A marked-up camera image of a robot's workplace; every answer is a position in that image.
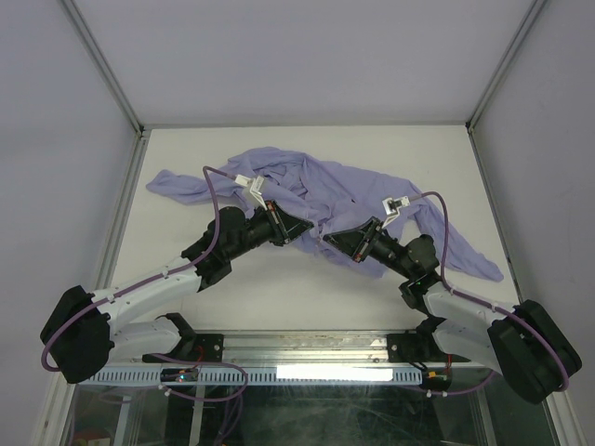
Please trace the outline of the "lilac zip-up jacket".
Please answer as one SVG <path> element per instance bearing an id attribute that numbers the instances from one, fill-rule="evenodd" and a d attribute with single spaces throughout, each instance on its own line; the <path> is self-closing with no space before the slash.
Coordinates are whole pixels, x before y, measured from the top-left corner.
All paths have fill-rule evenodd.
<path id="1" fill-rule="evenodd" d="M 383 218 L 384 199 L 407 196 L 413 203 L 388 226 L 391 237 L 401 238 L 405 223 L 413 220 L 421 233 L 433 239 L 437 255 L 446 258 L 445 265 L 449 269 L 493 282 L 504 278 L 498 266 L 476 251 L 453 225 L 445 223 L 442 211 L 431 200 L 422 198 L 420 189 L 406 178 L 320 161 L 304 152 L 274 147 L 256 148 L 233 156 L 221 171 L 220 175 L 202 179 L 162 170 L 146 188 L 182 204 L 204 203 L 213 195 L 231 198 L 247 215 L 252 215 L 253 205 L 243 196 L 243 188 L 233 177 L 263 176 L 265 199 L 276 201 L 287 213 L 308 219 L 314 225 L 294 242 L 297 249 L 324 256 L 334 264 L 373 278 L 382 277 L 386 267 L 374 259 L 355 263 L 325 243 L 323 237 L 331 232 L 354 229 L 371 216 Z"/>

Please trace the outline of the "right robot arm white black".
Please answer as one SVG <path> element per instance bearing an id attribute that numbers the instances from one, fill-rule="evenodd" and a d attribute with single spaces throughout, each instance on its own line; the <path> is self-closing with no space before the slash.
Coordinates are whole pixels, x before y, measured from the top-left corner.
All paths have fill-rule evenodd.
<path id="1" fill-rule="evenodd" d="M 406 245 L 370 218 L 324 241 L 356 263 L 372 258 L 401 274 L 399 287 L 409 308 L 426 315 L 416 351 L 427 360 L 462 357 L 500 374 L 523 400 L 540 403 L 568 388 L 582 360 L 556 322 L 533 300 L 516 306 L 488 301 L 446 284 L 438 274 L 434 242 L 423 234 Z"/>

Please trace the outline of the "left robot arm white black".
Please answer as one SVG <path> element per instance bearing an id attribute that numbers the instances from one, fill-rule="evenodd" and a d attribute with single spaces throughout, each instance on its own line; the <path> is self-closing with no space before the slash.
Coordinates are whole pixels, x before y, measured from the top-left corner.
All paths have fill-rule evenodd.
<path id="1" fill-rule="evenodd" d="M 235 258 L 264 243 L 288 245 L 312 227 L 275 201 L 251 217 L 235 206 L 218 210 L 197 242 L 156 271 L 112 288 L 88 292 L 76 285 L 65 291 L 40 334 L 43 367 L 79 384 L 111 361 L 158 354 L 187 360 L 194 332 L 179 314 L 149 322 L 139 317 L 218 283 Z"/>

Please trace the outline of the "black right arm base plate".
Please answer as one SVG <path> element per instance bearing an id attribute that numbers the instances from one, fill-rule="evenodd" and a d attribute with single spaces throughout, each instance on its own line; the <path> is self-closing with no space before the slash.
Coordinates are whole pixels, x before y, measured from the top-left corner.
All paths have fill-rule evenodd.
<path id="1" fill-rule="evenodd" d="M 389 363 L 446 364 L 448 361 L 448 355 L 438 348 L 431 335 L 409 330 L 389 333 L 385 338 Z"/>

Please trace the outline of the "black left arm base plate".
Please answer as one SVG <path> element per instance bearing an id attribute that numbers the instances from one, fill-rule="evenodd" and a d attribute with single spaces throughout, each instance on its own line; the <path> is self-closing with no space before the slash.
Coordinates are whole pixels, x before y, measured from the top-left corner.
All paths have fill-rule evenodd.
<path id="1" fill-rule="evenodd" d="M 221 362 L 224 349 L 224 334 L 196 333 L 192 337 L 182 339 L 171 352 L 145 354 L 145 363 L 164 363 L 168 358 L 175 363 Z"/>

